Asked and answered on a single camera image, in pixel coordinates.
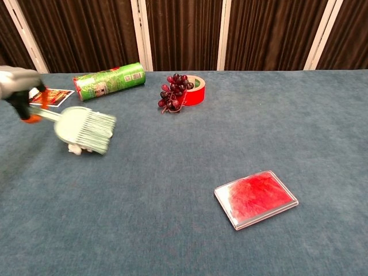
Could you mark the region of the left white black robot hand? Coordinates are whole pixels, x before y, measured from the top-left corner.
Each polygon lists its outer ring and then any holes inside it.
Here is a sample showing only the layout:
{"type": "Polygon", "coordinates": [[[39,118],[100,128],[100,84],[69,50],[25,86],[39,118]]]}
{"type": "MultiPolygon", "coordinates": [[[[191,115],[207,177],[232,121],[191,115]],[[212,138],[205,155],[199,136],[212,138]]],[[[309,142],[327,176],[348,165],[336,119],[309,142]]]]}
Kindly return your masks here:
{"type": "Polygon", "coordinates": [[[1,100],[11,104],[20,119],[28,124],[41,121],[41,117],[29,111],[29,92],[36,88],[41,92],[41,107],[47,108],[49,90],[40,74],[31,69],[1,66],[1,100]]]}

